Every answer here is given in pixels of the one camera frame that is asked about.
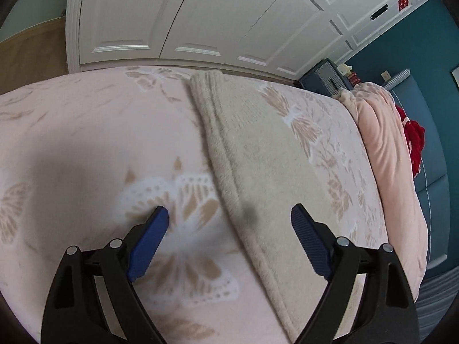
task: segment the blue headboard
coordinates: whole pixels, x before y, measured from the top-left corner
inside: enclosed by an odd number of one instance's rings
[[[402,78],[405,80],[392,81],[392,84],[385,86],[386,89],[390,89],[395,103],[405,110],[407,117],[416,120],[425,128],[421,172],[415,178],[415,188],[427,221],[429,231],[427,268],[432,269],[446,260],[448,252],[450,223],[448,172],[437,128],[418,84],[409,74],[409,70],[404,71]]]

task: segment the white cabinet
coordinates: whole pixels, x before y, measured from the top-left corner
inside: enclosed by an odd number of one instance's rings
[[[157,58],[183,0],[83,0],[80,63]]]
[[[347,60],[425,1],[83,0],[78,64],[146,58],[298,79],[324,58]]]

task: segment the teal wall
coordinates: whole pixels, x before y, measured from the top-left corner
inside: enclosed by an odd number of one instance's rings
[[[459,265],[459,89],[451,71],[459,66],[459,28],[441,0],[429,0],[349,61],[362,81],[382,84],[381,73],[409,68],[438,129],[448,166],[451,232],[448,260]]]
[[[28,27],[59,18],[67,0],[18,0],[0,28],[0,42]]]

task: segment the red chinese character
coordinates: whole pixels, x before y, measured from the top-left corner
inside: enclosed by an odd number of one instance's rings
[[[398,11],[402,11],[409,5],[409,0],[399,0],[398,1]]]

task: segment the blue gripper pad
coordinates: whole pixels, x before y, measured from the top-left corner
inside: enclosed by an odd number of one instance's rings
[[[332,275],[330,251],[302,205],[297,204],[291,209],[291,224],[314,271],[329,281]]]
[[[162,208],[129,255],[127,277],[130,282],[143,276],[169,226],[169,213]]]

